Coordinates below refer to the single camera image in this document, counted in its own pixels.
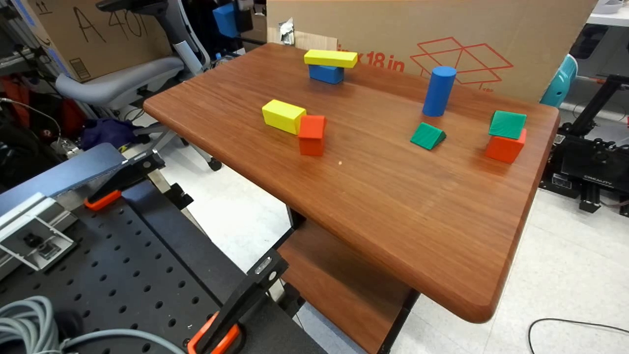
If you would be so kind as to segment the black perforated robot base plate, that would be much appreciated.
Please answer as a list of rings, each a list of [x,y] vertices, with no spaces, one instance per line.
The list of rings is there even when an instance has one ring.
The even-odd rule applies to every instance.
[[[81,209],[67,228],[75,248],[45,272],[18,268],[0,305],[43,295],[61,338],[136,329],[185,346],[244,279],[187,216],[142,183],[112,207]]]

